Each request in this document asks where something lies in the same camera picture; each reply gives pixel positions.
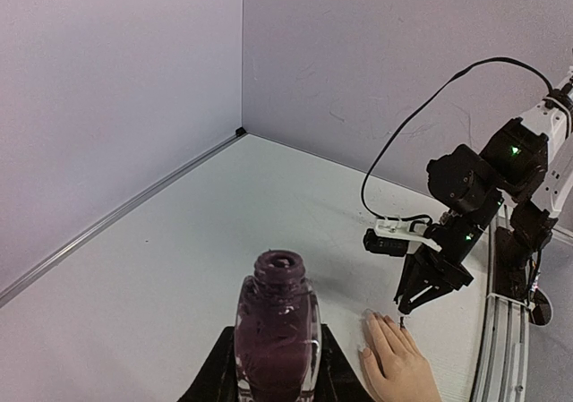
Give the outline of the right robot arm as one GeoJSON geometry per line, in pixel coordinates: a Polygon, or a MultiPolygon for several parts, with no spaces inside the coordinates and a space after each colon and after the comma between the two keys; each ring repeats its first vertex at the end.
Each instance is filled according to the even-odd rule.
{"type": "Polygon", "coordinates": [[[479,153],[465,144],[431,160],[426,168],[432,197],[447,207],[440,221],[406,256],[395,303],[414,309],[467,286],[463,266],[504,201],[511,201],[510,227],[497,231],[504,296],[525,304],[540,267],[541,252],[572,189],[572,77],[530,110],[507,121],[479,153]]]}

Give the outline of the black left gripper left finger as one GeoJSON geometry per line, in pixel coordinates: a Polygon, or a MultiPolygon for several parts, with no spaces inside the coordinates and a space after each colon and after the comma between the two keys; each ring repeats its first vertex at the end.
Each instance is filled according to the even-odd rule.
{"type": "Polygon", "coordinates": [[[189,389],[178,402],[236,402],[234,328],[223,328],[189,389]]]}

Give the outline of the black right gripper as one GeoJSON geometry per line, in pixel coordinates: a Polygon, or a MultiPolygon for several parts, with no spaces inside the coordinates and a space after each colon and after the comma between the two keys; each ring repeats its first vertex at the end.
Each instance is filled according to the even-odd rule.
{"type": "Polygon", "coordinates": [[[484,229],[466,222],[434,223],[425,235],[442,247],[435,252],[421,246],[408,254],[398,283],[394,302],[398,311],[409,315],[413,310],[452,289],[468,286],[474,277],[462,262],[483,235],[484,229]]]}

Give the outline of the mannequin hand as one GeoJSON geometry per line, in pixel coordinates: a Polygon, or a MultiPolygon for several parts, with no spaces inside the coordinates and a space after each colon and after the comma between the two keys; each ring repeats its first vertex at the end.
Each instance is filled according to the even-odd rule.
{"type": "Polygon", "coordinates": [[[373,400],[441,400],[431,365],[407,329],[387,315],[367,310],[363,315],[363,335],[361,368],[373,400]]]}

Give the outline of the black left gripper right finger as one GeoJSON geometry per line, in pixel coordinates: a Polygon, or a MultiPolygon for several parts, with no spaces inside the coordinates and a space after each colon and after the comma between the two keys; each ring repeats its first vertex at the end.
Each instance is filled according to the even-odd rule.
{"type": "Polygon", "coordinates": [[[327,324],[321,325],[321,362],[315,386],[318,402],[372,402],[327,324]]]}

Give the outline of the purple nail polish bottle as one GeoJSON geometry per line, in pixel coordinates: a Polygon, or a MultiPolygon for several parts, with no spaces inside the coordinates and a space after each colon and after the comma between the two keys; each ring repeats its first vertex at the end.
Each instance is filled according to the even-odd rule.
{"type": "Polygon", "coordinates": [[[240,401],[312,401],[321,361],[321,317],[303,258],[270,250],[244,279],[235,320],[240,401]]]}

